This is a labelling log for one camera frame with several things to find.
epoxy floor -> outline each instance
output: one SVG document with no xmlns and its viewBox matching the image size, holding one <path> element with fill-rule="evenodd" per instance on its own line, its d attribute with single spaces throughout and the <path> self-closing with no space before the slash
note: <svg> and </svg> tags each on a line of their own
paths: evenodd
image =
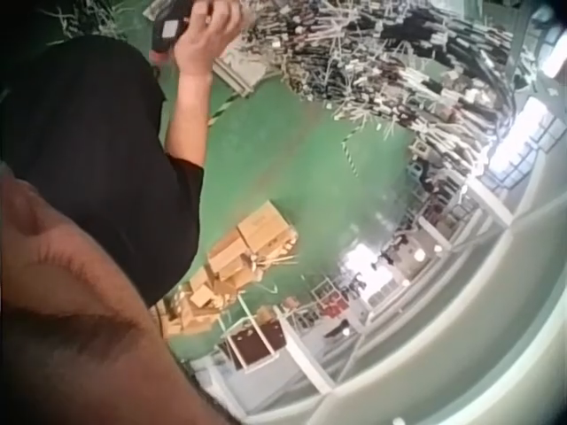
<svg viewBox="0 0 567 425">
<path fill-rule="evenodd" d="M 142 11 L 148 3 L 122 2 L 117 17 L 128 42 L 144 54 L 151 25 Z M 56 41 L 53 28 L 57 25 L 49 22 L 50 39 L 45 43 Z M 175 99 L 175 71 L 166 69 L 160 83 L 167 96 L 163 135 Z M 215 80 L 211 112 L 231 94 L 223 81 Z M 412 138 L 399 127 L 385 138 L 388 123 L 381 131 L 367 126 L 348 142 L 358 171 L 355 176 L 341 148 L 342 139 L 353 128 L 350 122 L 333 120 L 322 105 L 302 102 L 277 78 L 263 82 L 248 98 L 238 99 L 210 131 L 200 248 L 186 278 L 202 265 L 213 243 L 268 199 L 299 232 L 299 263 L 275 267 L 261 285 L 244 294 L 252 311 L 290 295 L 305 296 L 309 288 L 300 276 L 337 263 L 356 241 L 379 247 L 388 227 L 404 210 L 408 194 L 404 168 Z M 224 320 L 229 324 L 243 314 L 234 305 Z M 174 338 L 171 345 L 180 357 L 195 359 L 207 354 L 220 334 L 217 327 L 207 334 Z"/>
</svg>

person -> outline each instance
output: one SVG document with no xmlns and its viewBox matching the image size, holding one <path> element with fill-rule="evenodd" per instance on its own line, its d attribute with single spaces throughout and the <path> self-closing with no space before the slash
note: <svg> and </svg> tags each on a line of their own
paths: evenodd
<svg viewBox="0 0 567 425">
<path fill-rule="evenodd" d="M 17 423 L 237 423 L 183 376 L 147 306 L 198 247 L 212 65 L 242 21 L 237 0 L 192 6 L 165 151 L 164 97 L 124 42 L 53 47 L 2 102 L 3 414 Z"/>
</svg>

striped cable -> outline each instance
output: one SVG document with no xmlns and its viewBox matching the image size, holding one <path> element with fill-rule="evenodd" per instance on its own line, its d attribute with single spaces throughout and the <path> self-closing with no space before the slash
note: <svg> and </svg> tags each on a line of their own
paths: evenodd
<svg viewBox="0 0 567 425">
<path fill-rule="evenodd" d="M 213 115 L 211 115 L 211 118 L 209 118 L 209 122 L 208 122 L 209 127 L 211 127 L 226 112 L 226 110 L 229 109 L 229 107 L 232 104 L 234 104 L 235 101 L 239 98 L 240 95 L 238 93 L 233 93 L 232 95 L 230 95 L 230 97 L 226 100 L 226 102 L 224 102 L 224 104 L 222 104 L 221 107 Z"/>
<path fill-rule="evenodd" d="M 351 155 L 351 152 L 348 150 L 348 141 L 352 139 L 353 136 L 356 135 L 361 130 L 362 130 L 362 125 L 353 128 L 351 132 L 348 135 L 346 135 L 343 141 L 340 143 L 341 147 L 343 148 L 343 152 L 345 153 L 346 161 L 348 162 L 348 165 L 351 167 L 351 171 L 353 172 L 355 177 L 358 177 L 359 174 L 358 174 L 358 169 L 354 164 L 353 155 Z"/>
</svg>

black shirt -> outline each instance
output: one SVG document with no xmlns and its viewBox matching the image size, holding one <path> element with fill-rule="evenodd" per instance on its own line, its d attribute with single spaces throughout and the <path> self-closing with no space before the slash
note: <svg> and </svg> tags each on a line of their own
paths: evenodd
<svg viewBox="0 0 567 425">
<path fill-rule="evenodd" d="M 203 169 L 167 156 L 164 100 L 143 56 L 103 37 L 33 63 L 2 103 L 2 156 L 117 262 L 147 305 L 198 248 Z"/>
</svg>

green floor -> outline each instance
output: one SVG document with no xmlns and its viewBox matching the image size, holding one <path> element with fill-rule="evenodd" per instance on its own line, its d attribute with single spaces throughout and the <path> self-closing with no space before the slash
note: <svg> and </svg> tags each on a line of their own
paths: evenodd
<svg viewBox="0 0 567 425">
<path fill-rule="evenodd" d="M 149 2 L 124 2 L 119 18 L 128 41 L 144 53 L 151 27 L 142 10 Z M 166 70 L 161 83 L 168 99 L 165 131 L 175 98 L 174 71 Z M 215 81 L 211 111 L 231 94 L 222 81 Z M 299 276 L 336 263 L 355 240 L 375 246 L 383 242 L 384 221 L 399 218 L 403 210 L 403 202 L 394 200 L 405 196 L 411 134 L 397 127 L 385 140 L 384 132 L 367 127 L 353 137 L 349 150 L 360 173 L 355 177 L 340 144 L 352 128 L 350 122 L 333 120 L 320 105 L 301 102 L 277 79 L 262 83 L 249 98 L 238 99 L 210 132 L 201 241 L 191 270 L 203 263 L 207 249 L 228 229 L 268 199 L 299 231 L 299 263 L 275 268 L 262 282 L 265 288 L 245 293 L 253 311 L 289 295 L 307 294 Z M 237 305 L 230 309 L 232 321 L 242 315 Z M 177 337 L 172 346 L 180 357 L 195 359 L 212 349 L 220 333 L 216 328 L 209 334 Z"/>
</svg>

